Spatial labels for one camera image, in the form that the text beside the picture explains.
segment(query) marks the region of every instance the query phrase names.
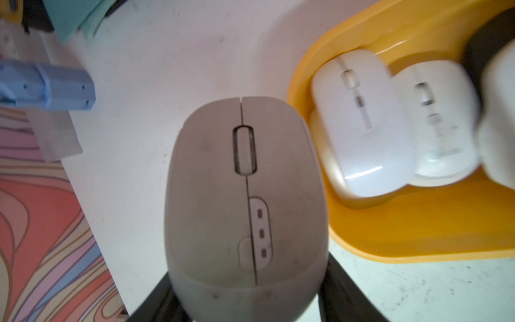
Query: white table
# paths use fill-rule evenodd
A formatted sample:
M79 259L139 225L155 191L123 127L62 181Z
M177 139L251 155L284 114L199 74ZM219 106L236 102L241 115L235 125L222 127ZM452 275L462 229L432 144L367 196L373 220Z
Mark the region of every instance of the white table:
M86 68L97 102L72 112L80 156L64 167L129 313L166 272L170 153L196 108L286 98L303 53L375 0L130 0L86 42L44 37L54 64ZM387 265L331 251L392 321L511 321L515 262ZM318 321L314 305L301 318Z

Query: gray wireless mouse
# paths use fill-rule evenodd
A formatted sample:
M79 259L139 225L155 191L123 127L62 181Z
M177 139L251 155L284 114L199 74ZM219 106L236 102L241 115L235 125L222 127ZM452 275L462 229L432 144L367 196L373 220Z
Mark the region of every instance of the gray wireless mouse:
M169 276L197 322L294 321L322 283L328 218L304 120L268 97L204 105L184 123L165 207Z

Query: white computer mouse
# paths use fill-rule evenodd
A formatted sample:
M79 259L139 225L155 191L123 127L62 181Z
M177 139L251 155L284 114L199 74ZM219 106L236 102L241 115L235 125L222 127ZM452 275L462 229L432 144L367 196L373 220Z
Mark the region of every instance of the white computer mouse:
M184 123L165 207L169 276L198 322L294 321L327 268L321 171L304 120L274 98L219 100Z
M477 140L483 166L490 179L515 189L515 40L487 64L481 89Z
M460 64L434 60L411 65L393 83L413 126L417 169L411 185L458 182L479 166L475 127L479 100Z
M411 180L413 132L378 57L360 49L327 62L313 77L312 95L312 135L342 199L384 195Z

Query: wavy striped fabric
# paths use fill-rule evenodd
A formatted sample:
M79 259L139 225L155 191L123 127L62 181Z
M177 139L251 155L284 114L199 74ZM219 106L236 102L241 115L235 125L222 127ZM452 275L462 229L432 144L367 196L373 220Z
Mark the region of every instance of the wavy striped fabric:
M0 321L114 322L123 308L61 163L0 107Z

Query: yellow plastic container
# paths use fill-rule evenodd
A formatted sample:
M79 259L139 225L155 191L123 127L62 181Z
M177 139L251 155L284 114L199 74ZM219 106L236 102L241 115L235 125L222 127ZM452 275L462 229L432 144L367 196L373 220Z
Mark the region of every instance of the yellow plastic container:
M393 74L430 57L460 61L466 42L515 0L382 0L330 30L304 55L288 103L308 120L311 77L325 62L366 48ZM415 263L515 257L515 191L482 169L444 187L406 186L385 204L344 207L324 178L331 237L363 258Z

